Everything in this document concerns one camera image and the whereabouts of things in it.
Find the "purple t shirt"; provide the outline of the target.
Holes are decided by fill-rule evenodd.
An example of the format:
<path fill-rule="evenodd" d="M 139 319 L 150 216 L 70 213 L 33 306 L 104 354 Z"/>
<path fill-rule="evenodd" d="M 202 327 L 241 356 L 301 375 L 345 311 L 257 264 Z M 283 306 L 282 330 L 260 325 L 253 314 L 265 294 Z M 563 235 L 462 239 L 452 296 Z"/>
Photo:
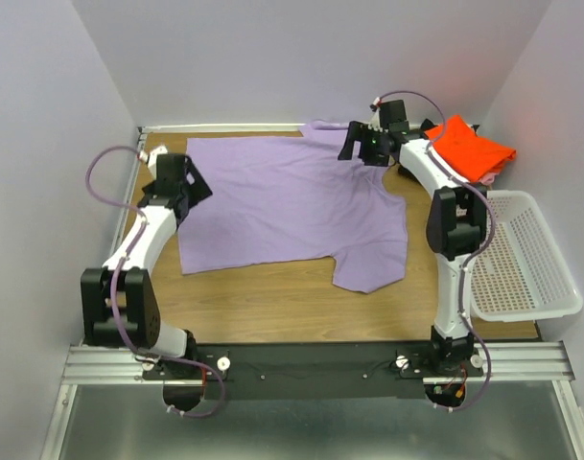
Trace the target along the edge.
<path fill-rule="evenodd" d="M 299 130 L 188 140 L 213 194 L 178 228 L 182 274 L 331 257 L 339 288 L 371 293 L 405 278 L 406 202 L 385 189 L 385 169 L 340 161 L 343 129 Z"/>

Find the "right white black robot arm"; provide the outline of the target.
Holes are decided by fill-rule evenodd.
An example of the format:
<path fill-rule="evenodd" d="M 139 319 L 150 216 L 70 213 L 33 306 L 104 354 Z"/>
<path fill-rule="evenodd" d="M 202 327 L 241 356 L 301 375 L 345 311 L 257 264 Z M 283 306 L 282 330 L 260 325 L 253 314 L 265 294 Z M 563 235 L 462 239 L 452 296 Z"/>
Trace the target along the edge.
<path fill-rule="evenodd" d="M 366 166 L 385 167 L 393 161 L 432 199 L 426 239 L 437 261 L 437 313 L 426 351 L 416 363 L 445 376 L 475 351 L 470 277 L 478 252 L 490 240 L 487 191 L 448 166 L 424 131 L 410 127 L 402 100 L 380 97 L 371 110 L 369 122 L 349 123 L 338 160 L 350 160 L 358 148 Z"/>

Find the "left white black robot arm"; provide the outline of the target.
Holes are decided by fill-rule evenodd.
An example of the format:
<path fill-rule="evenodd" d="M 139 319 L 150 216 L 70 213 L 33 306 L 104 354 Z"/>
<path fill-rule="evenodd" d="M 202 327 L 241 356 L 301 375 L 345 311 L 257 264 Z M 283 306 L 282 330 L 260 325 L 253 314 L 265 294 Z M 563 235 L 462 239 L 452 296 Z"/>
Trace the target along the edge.
<path fill-rule="evenodd" d="M 165 368 L 178 379 L 196 369 L 204 377 L 214 376 L 212 367 L 199 361 L 193 334 L 162 320 L 151 279 L 166 243 L 212 191 L 186 153 L 163 147 L 130 153 L 148 167 L 152 181 L 137 204 L 121 205 L 135 214 L 121 244 L 101 266 L 81 276 L 84 341 L 164 359 Z"/>

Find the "dark grey folded t shirt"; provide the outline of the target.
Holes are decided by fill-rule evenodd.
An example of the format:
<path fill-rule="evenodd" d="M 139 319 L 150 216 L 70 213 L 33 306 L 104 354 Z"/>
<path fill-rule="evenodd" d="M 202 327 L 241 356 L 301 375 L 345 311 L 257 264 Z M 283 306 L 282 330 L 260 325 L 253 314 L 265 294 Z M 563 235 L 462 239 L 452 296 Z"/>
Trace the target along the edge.
<path fill-rule="evenodd" d="M 430 120 L 430 119 L 425 119 L 419 129 L 426 133 L 429 129 L 432 129 L 436 127 L 436 124 Z M 479 129 L 479 124 L 475 124 L 475 125 L 470 125 L 470 128 L 473 130 L 474 133 L 477 133 L 478 129 Z M 407 168 L 405 168 L 404 166 L 399 166 L 398 167 L 398 174 L 401 175 L 404 178 L 407 178 L 415 183 L 418 183 L 418 179 L 417 177 Z"/>

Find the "orange folded t shirt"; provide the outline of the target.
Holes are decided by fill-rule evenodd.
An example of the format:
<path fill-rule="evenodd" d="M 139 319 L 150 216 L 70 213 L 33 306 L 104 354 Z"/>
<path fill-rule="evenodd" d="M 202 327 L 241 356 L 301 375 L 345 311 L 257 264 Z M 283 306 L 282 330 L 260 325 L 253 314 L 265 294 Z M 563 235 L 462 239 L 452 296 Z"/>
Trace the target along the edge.
<path fill-rule="evenodd" d="M 459 114 L 425 134 L 452 169 L 475 183 L 487 173 L 499 175 L 517 155 L 515 149 L 474 133 Z"/>

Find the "pink folded t shirt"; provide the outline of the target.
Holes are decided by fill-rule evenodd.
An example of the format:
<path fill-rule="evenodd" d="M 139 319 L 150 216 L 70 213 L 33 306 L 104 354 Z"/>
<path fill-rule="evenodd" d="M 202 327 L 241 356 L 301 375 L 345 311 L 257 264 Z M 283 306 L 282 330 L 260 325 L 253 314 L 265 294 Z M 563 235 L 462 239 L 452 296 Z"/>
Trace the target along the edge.
<path fill-rule="evenodd" d="M 497 178 L 498 174 L 496 172 L 489 172 L 485 174 L 480 180 L 479 184 L 490 188 Z"/>

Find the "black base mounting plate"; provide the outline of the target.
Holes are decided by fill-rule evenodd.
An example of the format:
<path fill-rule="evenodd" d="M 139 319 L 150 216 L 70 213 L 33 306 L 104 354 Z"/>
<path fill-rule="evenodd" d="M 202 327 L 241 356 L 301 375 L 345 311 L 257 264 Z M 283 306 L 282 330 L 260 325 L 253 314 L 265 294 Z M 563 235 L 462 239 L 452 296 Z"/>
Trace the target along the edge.
<path fill-rule="evenodd" d="M 206 372 L 160 360 L 142 377 L 163 385 L 166 403 L 192 409 L 227 401 L 436 397 L 460 405 L 459 386 L 483 371 L 476 359 L 440 360 L 426 341 L 205 344 Z"/>

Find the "white plastic laundry basket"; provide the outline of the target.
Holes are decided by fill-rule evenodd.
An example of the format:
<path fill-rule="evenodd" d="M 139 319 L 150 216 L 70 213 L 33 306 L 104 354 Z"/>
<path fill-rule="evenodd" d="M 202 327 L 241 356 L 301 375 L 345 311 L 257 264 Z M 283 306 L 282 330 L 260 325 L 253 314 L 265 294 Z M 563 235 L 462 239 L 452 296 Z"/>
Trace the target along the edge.
<path fill-rule="evenodd" d="M 535 199 L 490 191 L 496 231 L 475 258 L 472 313 L 488 322 L 557 319 L 579 313 L 582 296 Z"/>

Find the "aluminium frame rail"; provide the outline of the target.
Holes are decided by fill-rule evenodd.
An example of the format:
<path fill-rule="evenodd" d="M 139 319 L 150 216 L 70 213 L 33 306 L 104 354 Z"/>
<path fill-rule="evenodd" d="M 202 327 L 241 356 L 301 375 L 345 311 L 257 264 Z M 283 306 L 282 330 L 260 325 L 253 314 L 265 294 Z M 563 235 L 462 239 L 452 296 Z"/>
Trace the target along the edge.
<path fill-rule="evenodd" d="M 542 381 L 574 378 L 563 344 L 558 342 L 491 342 L 485 350 L 450 371 L 434 372 L 416 363 L 419 342 L 279 343 L 202 345 L 199 361 L 215 371 L 214 380 L 250 378 L 308 380 L 350 378 L 372 380 L 393 376 L 425 383 L 468 380 Z M 133 355 L 128 350 L 80 346 L 68 353 L 62 381 L 65 384 L 155 384 L 197 380 L 200 372 L 165 359 Z"/>

